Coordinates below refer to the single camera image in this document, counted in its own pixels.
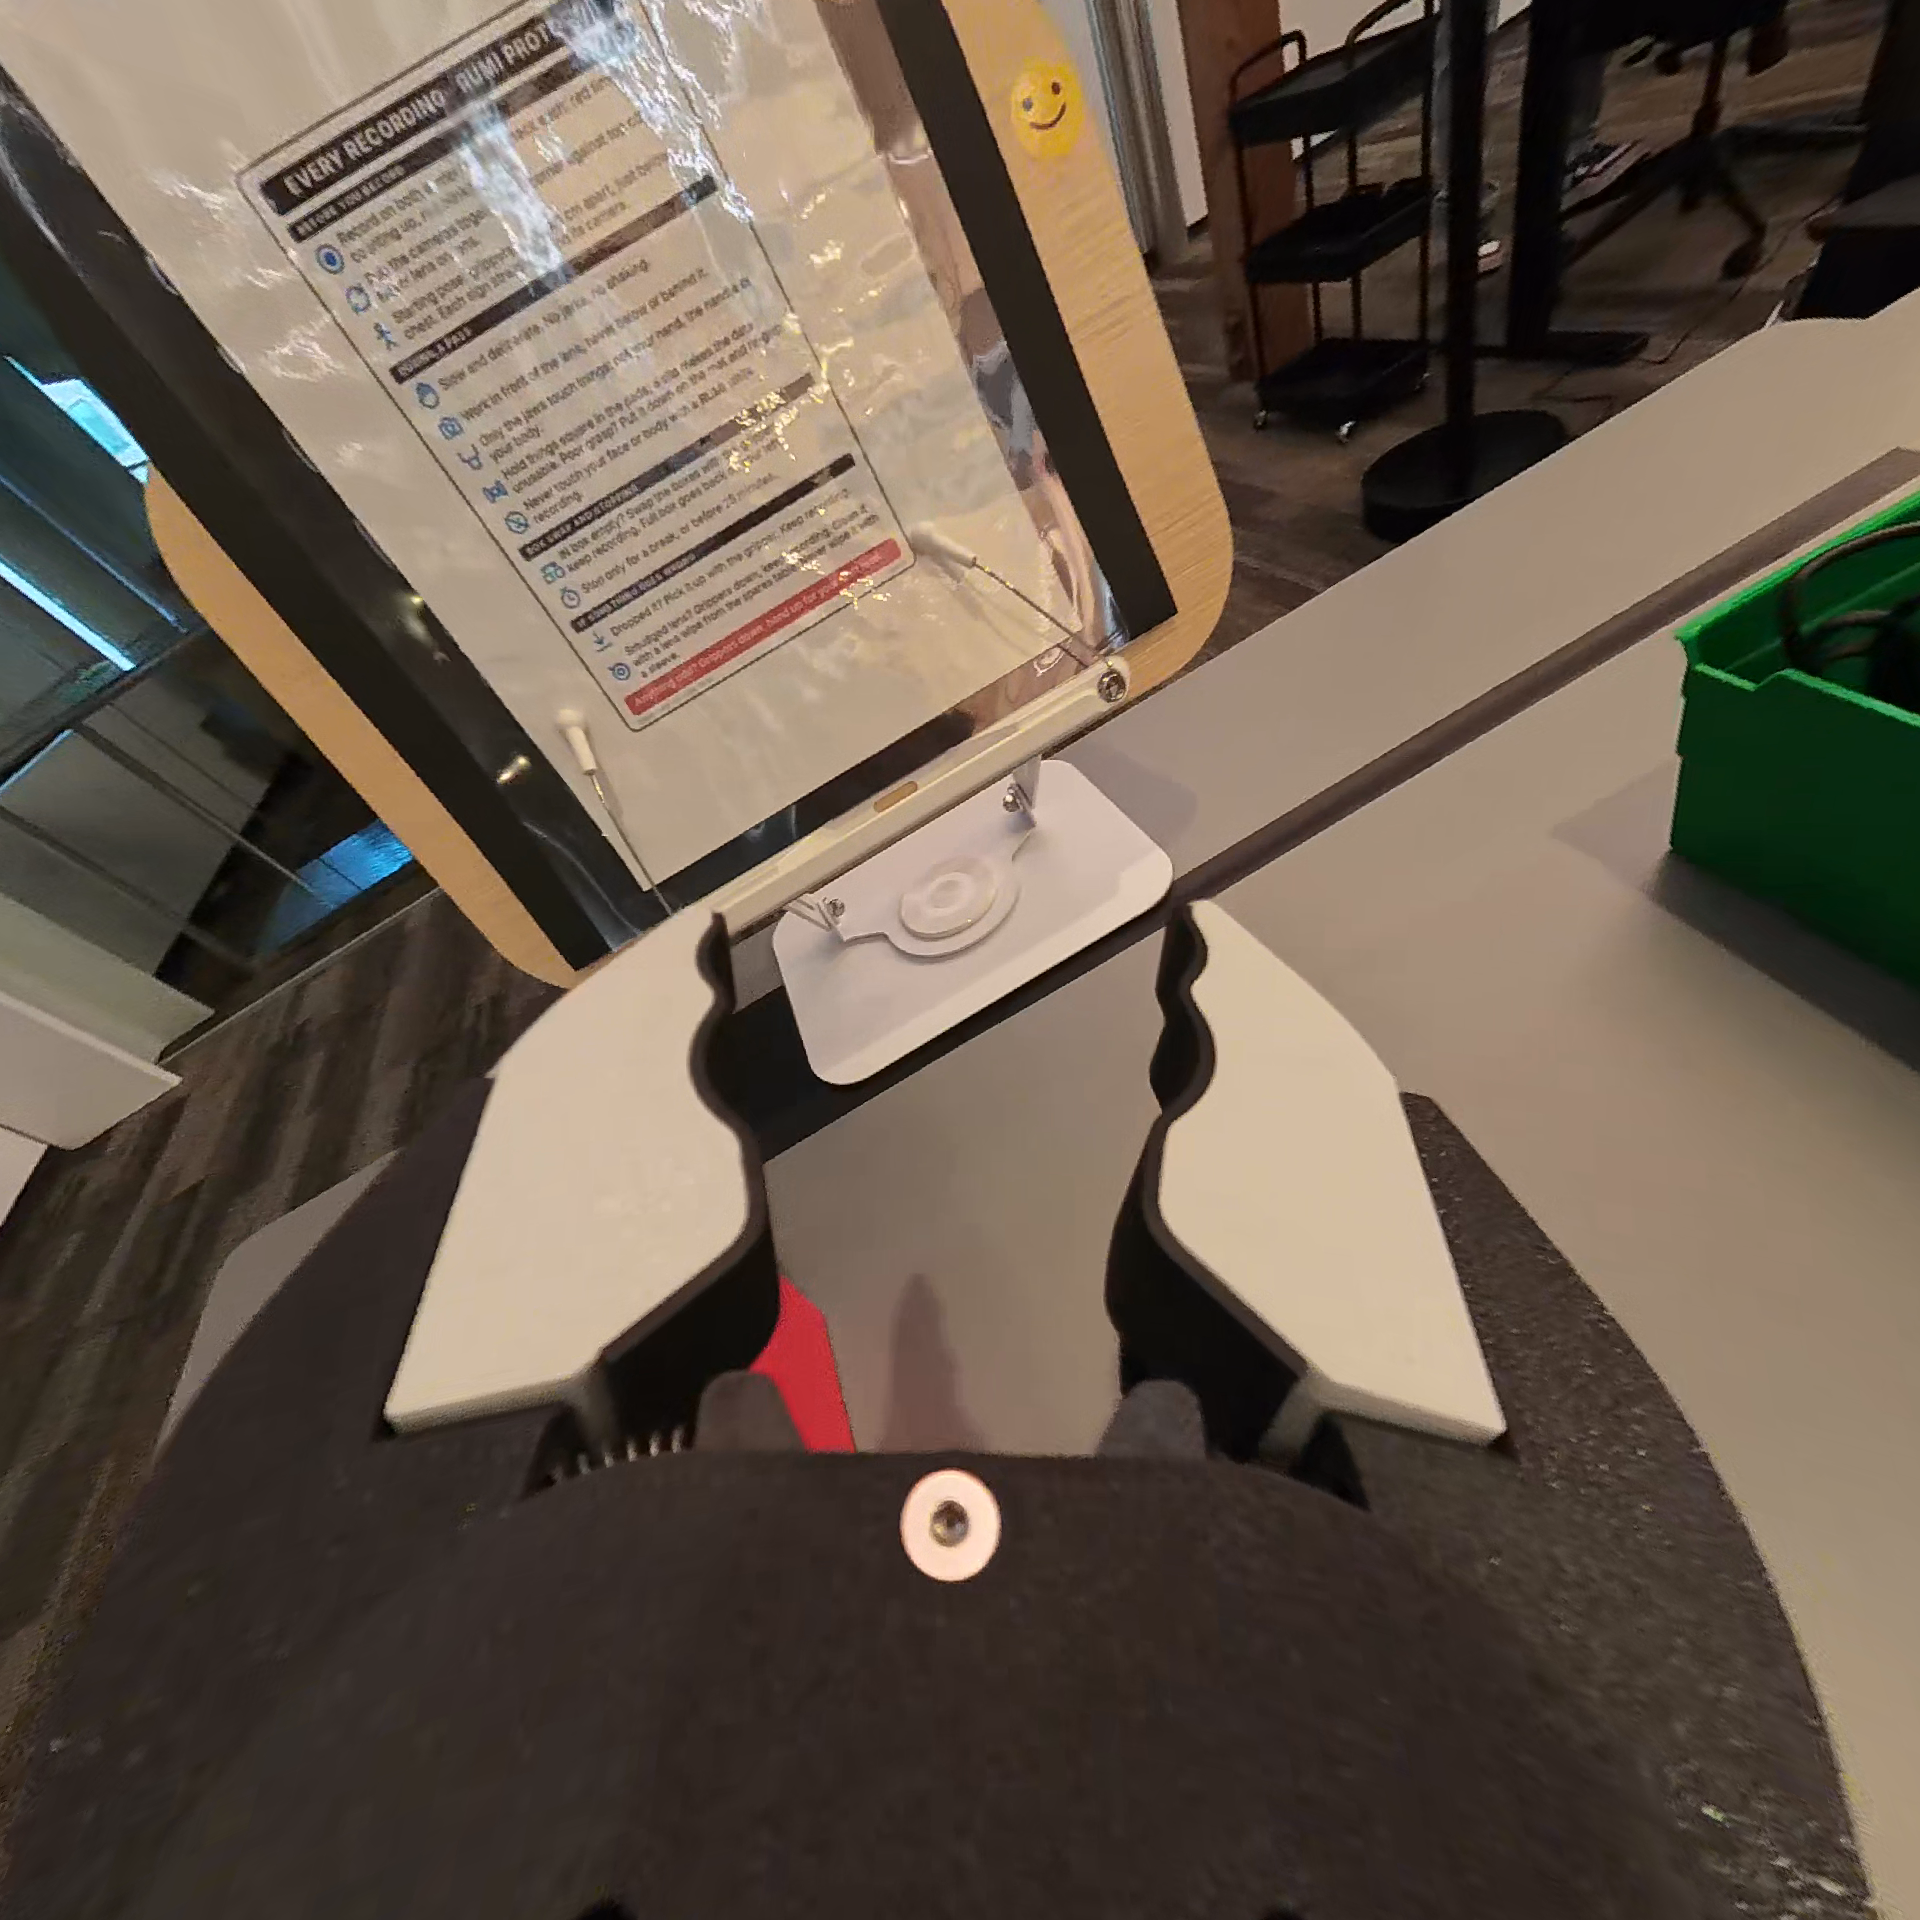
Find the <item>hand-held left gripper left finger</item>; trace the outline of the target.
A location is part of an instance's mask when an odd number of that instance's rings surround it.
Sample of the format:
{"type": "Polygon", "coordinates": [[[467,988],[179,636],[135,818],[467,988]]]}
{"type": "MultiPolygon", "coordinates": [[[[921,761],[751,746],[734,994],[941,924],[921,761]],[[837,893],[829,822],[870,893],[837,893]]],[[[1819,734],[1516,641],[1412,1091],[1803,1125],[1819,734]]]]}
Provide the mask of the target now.
{"type": "Polygon", "coordinates": [[[759,1143],[719,1085],[734,941],[655,924],[491,1072],[383,1426],[571,1416],[591,1453],[695,1449],[782,1320],[759,1143]]]}

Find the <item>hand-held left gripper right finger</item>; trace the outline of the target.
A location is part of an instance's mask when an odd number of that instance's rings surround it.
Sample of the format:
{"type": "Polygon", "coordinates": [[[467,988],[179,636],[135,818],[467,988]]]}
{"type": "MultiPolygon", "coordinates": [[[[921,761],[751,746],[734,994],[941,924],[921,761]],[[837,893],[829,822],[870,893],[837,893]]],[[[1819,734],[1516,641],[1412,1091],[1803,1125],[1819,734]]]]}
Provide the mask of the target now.
{"type": "Polygon", "coordinates": [[[1212,901],[1174,915],[1158,1007],[1162,1108],[1106,1252],[1124,1389],[1182,1384],[1226,1462],[1304,1453],[1329,1416],[1498,1442],[1402,1085],[1363,1034],[1212,901]]]}

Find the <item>green plastic bin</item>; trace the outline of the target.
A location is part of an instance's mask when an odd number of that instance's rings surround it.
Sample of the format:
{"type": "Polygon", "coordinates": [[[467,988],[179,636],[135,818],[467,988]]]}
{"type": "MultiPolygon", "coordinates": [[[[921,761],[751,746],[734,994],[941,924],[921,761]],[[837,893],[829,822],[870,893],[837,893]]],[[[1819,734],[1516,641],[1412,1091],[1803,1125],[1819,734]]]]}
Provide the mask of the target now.
{"type": "Polygon", "coordinates": [[[1920,496],[1682,626],[1670,848],[1920,980],[1920,496]]]}

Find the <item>red plastic piece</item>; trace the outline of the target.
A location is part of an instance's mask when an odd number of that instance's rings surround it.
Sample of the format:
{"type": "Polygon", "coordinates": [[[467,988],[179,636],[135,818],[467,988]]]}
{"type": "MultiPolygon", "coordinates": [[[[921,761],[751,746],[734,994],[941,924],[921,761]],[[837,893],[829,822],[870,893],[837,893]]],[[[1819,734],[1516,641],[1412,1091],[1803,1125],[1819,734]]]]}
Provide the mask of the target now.
{"type": "Polygon", "coordinates": [[[782,1273],[782,1312],[774,1334],[752,1357],[752,1373],[767,1373],[782,1389],[782,1406],[814,1453],[850,1453],[850,1406],[838,1357],[829,1342],[829,1318],[782,1273]]]}

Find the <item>white metal panel stand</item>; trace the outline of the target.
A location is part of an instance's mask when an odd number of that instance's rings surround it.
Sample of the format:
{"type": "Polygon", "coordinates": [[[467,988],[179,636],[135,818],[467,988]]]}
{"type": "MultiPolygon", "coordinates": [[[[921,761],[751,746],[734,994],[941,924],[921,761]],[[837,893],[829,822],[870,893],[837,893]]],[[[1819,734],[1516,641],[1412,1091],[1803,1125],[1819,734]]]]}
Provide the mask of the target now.
{"type": "Polygon", "coordinates": [[[719,893],[774,964],[751,998],[727,955],[734,1007],[702,1043],[719,1091],[759,1117],[866,1085],[1162,902],[1167,846],[1060,753],[1143,688],[1117,649],[870,798],[847,778],[805,800],[805,834],[719,893]]]}

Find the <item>black pole with round base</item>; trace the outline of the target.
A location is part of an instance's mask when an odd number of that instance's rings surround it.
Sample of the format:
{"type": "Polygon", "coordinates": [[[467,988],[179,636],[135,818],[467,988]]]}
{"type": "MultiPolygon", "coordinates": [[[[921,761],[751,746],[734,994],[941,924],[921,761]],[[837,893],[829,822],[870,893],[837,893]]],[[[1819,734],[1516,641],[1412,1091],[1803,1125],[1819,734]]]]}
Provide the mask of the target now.
{"type": "Polygon", "coordinates": [[[1412,539],[1565,443],[1540,409],[1478,410],[1478,290],[1481,290],[1481,88],[1487,5],[1444,5],[1444,415],[1391,443],[1358,478],[1358,517],[1373,539],[1412,539]]]}

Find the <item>wooden framed panel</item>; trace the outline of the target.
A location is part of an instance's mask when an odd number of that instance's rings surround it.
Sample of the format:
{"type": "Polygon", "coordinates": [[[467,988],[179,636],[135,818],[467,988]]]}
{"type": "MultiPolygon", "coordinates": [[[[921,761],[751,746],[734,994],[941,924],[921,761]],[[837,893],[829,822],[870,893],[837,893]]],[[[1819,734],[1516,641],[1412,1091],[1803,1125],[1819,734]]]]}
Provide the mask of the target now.
{"type": "Polygon", "coordinates": [[[163,562],[525,973],[571,985],[1100,651],[1167,682],[1228,517],[1044,5],[635,5],[915,567],[624,728],[239,172],[514,5],[8,5],[8,264],[149,457],[163,562]]]}

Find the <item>laminated instruction sheet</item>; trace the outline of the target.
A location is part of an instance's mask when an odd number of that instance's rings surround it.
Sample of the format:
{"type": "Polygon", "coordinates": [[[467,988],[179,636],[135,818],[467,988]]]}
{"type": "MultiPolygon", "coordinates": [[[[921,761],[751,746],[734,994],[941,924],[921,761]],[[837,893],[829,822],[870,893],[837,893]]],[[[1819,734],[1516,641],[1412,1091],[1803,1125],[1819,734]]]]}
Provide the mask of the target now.
{"type": "Polygon", "coordinates": [[[635,5],[514,5],[239,172],[624,728],[915,567],[635,5]]]}

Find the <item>black rolling cart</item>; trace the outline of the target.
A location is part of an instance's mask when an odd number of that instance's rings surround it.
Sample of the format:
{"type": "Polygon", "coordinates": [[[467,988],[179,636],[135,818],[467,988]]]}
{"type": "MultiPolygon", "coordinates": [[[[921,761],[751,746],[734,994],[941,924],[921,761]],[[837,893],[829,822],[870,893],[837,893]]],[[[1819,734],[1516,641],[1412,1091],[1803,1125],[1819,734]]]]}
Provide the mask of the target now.
{"type": "Polygon", "coordinates": [[[1251,298],[1251,430],[1356,430],[1409,409],[1435,367],[1435,45],[1441,5],[1385,0],[1356,34],[1309,54],[1284,34],[1228,71],[1226,136],[1239,185],[1239,281],[1251,298]],[[1395,182],[1358,179],[1358,137],[1420,109],[1420,164],[1395,182]],[[1251,220],[1251,153],[1290,150],[1301,210],[1251,220]],[[1363,272],[1420,254],[1412,338],[1363,325],[1363,272]]]}

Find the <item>yellow smiley sticker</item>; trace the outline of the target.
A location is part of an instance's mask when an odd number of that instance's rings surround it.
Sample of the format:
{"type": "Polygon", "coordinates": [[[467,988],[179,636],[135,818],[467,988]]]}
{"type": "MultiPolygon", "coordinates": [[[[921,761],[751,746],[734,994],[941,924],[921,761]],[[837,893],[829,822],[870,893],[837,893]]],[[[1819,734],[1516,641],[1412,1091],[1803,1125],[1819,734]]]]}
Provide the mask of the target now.
{"type": "Polygon", "coordinates": [[[1011,127],[1031,162],[1060,162],[1086,136],[1086,90],[1071,58],[1028,58],[1011,81],[1011,127]]]}

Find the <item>black office chair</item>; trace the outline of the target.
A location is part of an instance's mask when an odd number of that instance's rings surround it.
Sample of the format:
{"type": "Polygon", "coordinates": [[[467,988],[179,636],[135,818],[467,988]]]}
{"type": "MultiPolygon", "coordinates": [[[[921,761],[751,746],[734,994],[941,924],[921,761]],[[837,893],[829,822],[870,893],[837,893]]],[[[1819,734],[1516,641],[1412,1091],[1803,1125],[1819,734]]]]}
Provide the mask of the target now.
{"type": "Polygon", "coordinates": [[[1674,191],[1682,210],[1721,204],[1740,220],[1742,241],[1726,254],[1716,278],[1740,281],[1761,270],[1771,226],[1733,172],[1733,127],[1721,125],[1726,46],[1733,36],[1747,36],[1747,75],[1782,66],[1789,0],[1648,0],[1641,26],[1659,54],[1682,58],[1690,46],[1707,46],[1707,81],[1690,136],[1635,164],[1611,232],[1653,210],[1665,191],[1674,191]]]}

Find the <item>brown wooden post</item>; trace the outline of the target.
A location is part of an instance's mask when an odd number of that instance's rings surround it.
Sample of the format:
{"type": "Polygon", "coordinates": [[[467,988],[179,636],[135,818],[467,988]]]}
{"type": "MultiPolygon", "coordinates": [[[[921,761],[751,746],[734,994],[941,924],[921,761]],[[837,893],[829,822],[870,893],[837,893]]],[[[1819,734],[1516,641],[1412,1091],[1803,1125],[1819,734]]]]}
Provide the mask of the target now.
{"type": "Polygon", "coordinates": [[[1309,298],[1304,290],[1251,290],[1239,272],[1247,241],[1295,220],[1301,179],[1295,150],[1257,150],[1247,172],[1236,164],[1228,109],[1236,75],[1264,88],[1279,75],[1284,5],[1279,0],[1182,0],[1182,58],[1186,58],[1186,100],[1204,162],[1204,204],[1212,241],[1212,290],[1219,290],[1219,329],[1226,367],[1236,381],[1257,381],[1266,360],[1290,360],[1309,342],[1309,298]]]}

